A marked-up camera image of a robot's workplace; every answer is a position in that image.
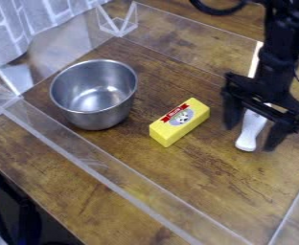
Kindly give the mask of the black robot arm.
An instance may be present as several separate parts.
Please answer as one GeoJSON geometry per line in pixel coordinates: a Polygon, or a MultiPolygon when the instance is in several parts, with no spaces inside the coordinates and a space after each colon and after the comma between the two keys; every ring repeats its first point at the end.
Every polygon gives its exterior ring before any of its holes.
{"type": "Polygon", "coordinates": [[[239,122],[244,109],[273,125],[263,149],[273,150],[299,131],[299,100],[289,93],[299,65],[299,0],[259,0],[265,8],[264,42],[252,78],[226,73],[221,88],[224,127],[239,122]]]}

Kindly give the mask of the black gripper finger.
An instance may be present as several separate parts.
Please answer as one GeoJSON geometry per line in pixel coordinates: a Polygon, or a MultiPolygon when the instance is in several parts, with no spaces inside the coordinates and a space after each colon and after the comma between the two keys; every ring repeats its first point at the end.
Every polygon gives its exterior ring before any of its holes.
{"type": "Polygon", "coordinates": [[[273,151],[288,134],[299,132],[299,123],[276,122],[269,129],[263,150],[273,151]]]}
{"type": "Polygon", "coordinates": [[[239,98],[235,98],[226,91],[221,91],[221,96],[224,108],[224,127],[226,130],[230,130],[233,126],[240,122],[244,106],[241,100],[239,98]]]}

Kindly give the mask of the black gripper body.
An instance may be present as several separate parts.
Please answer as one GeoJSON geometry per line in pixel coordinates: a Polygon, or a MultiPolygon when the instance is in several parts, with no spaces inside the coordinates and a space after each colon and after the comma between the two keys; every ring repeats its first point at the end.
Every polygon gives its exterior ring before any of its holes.
{"type": "Polygon", "coordinates": [[[257,53],[253,77],[224,74],[224,87],[248,108],[273,123],[299,123],[299,100],[289,92],[299,65],[299,50],[277,52],[263,47],[257,53]]]}

